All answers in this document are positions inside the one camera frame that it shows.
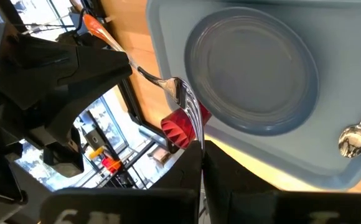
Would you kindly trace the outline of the yellow box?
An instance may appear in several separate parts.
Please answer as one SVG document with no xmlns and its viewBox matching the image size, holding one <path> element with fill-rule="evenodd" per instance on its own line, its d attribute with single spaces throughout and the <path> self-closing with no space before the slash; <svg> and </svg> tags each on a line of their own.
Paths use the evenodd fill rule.
<svg viewBox="0 0 361 224">
<path fill-rule="evenodd" d="M 94 159 L 96 157 L 98 157 L 99 155 L 101 155 L 103 152 L 105 151 L 105 147 L 101 146 L 98 149 L 92 151 L 89 155 L 88 158 L 89 159 Z"/>
</svg>

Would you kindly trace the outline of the orange-handled metal spoon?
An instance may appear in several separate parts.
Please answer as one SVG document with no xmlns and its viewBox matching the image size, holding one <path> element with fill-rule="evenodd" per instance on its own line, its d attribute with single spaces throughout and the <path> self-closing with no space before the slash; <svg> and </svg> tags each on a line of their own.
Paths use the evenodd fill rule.
<svg viewBox="0 0 361 224">
<path fill-rule="evenodd" d="M 346 127 L 338 140 L 340 155 L 354 158 L 361 155 L 361 120 L 358 124 Z"/>
</svg>

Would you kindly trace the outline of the orange-handled metal fork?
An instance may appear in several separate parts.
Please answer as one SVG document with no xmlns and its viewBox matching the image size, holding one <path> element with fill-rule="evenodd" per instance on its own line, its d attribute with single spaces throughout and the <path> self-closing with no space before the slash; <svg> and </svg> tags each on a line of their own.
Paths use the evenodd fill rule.
<svg viewBox="0 0 361 224">
<path fill-rule="evenodd" d="M 138 65 L 138 63 L 126 53 L 125 49 L 120 46 L 114 37 L 103 27 L 103 25 L 96 20 L 90 14 L 84 14 L 82 16 L 83 22 L 90 34 L 98 37 L 99 39 L 106 42 L 110 47 L 119 52 L 124 52 L 128 57 L 129 64 L 147 81 L 153 85 L 163 89 L 172 100 L 186 113 L 189 118 L 191 125 L 194 129 L 195 136 L 200 142 L 201 149 L 205 152 L 205 136 L 204 126 L 202 119 L 202 112 L 199 106 L 198 99 L 190 87 L 190 85 L 182 78 L 170 77 L 168 79 L 162 79 L 151 75 L 149 72 Z"/>
</svg>

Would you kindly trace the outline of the black aluminium table frame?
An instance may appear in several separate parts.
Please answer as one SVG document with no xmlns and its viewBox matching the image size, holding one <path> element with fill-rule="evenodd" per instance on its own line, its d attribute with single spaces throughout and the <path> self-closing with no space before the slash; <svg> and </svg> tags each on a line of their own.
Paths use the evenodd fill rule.
<svg viewBox="0 0 361 224">
<path fill-rule="evenodd" d="M 123 79 L 119 84 L 118 88 L 120 90 L 120 93 L 124 99 L 125 105 L 128 108 L 128 114 L 132 121 L 137 123 L 140 126 L 143 126 L 144 128 L 147 128 L 148 130 L 158 134 L 160 137 L 162 137 L 166 143 L 165 148 L 172 154 L 175 154 L 179 148 L 173 143 L 171 143 L 168 139 L 166 139 L 164 133 L 161 129 L 157 128 L 150 122 L 146 120 L 146 118 L 143 115 L 141 105 L 139 104 L 139 101 L 136 97 L 135 90 L 131 84 L 130 78 Z"/>
</svg>

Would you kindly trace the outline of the red purple patterned cup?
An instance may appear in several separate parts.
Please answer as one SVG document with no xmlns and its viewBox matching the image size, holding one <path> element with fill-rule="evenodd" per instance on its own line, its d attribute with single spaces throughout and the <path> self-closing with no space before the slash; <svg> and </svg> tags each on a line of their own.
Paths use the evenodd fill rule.
<svg viewBox="0 0 361 224">
<path fill-rule="evenodd" d="M 161 129 L 166 138 L 181 149 L 186 149 L 196 138 L 192 122 L 182 108 L 162 119 Z"/>
</svg>

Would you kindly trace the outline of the dark blue round plate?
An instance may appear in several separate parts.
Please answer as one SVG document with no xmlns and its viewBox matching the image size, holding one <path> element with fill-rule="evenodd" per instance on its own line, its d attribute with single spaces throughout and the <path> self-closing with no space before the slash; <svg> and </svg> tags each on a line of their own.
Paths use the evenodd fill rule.
<svg viewBox="0 0 361 224">
<path fill-rule="evenodd" d="M 243 133 L 275 136 L 304 124 L 319 94 L 316 62 L 302 38 L 263 11 L 228 7 L 202 18 L 184 49 L 200 102 Z"/>
</svg>

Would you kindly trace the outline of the red bin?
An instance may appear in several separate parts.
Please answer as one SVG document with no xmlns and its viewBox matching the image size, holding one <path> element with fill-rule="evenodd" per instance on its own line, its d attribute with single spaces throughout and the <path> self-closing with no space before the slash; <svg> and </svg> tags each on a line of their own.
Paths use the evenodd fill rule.
<svg viewBox="0 0 361 224">
<path fill-rule="evenodd" d="M 120 160 L 114 160 L 110 157 L 104 158 L 101 163 L 112 174 L 121 168 L 122 162 Z"/>
</svg>

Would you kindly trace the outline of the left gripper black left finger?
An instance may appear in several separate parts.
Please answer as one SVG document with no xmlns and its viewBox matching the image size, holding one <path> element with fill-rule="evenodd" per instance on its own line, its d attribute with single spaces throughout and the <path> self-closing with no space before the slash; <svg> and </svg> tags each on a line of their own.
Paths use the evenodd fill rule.
<svg viewBox="0 0 361 224">
<path fill-rule="evenodd" d="M 194 141 L 148 189 L 66 188 L 40 209 L 41 224 L 197 224 L 203 151 Z"/>
</svg>

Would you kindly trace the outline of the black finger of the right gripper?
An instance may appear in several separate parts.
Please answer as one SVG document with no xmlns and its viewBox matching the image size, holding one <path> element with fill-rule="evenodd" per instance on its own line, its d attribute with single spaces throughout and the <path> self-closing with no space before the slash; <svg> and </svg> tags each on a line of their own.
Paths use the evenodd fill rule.
<svg viewBox="0 0 361 224">
<path fill-rule="evenodd" d="M 27 125 L 34 142 L 69 142 L 78 134 L 73 122 L 97 98 L 132 74 L 123 52 L 77 47 L 76 69 L 60 68 L 58 85 L 39 101 Z"/>
<path fill-rule="evenodd" d="M 92 47 L 94 49 L 114 50 L 114 48 L 107 43 L 104 35 L 94 35 L 90 32 L 83 34 L 78 34 L 73 30 L 64 32 L 56 38 L 56 41 L 58 43 L 68 45 L 79 45 Z"/>
</svg>

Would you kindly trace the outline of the light blue plastic tray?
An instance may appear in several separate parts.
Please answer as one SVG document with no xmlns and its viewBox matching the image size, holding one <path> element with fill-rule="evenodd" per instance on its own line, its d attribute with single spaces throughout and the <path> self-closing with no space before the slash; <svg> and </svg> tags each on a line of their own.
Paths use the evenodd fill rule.
<svg viewBox="0 0 361 224">
<path fill-rule="evenodd" d="M 286 23 L 311 51 L 320 92 L 314 112 L 279 136 L 253 136 L 211 118 L 206 133 L 307 184 L 344 190 L 361 181 L 361 155 L 338 150 L 345 127 L 361 120 L 361 0 L 148 0 L 146 20 L 163 77 L 185 77 L 184 47 L 193 26 L 226 7 L 264 11 Z"/>
</svg>

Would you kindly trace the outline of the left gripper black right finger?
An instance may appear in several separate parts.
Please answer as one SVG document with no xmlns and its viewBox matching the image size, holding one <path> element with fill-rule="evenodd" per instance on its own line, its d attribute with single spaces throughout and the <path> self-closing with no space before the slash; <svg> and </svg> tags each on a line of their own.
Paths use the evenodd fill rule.
<svg viewBox="0 0 361 224">
<path fill-rule="evenodd" d="M 280 190 L 211 141 L 203 177 L 212 224 L 361 224 L 361 194 Z"/>
</svg>

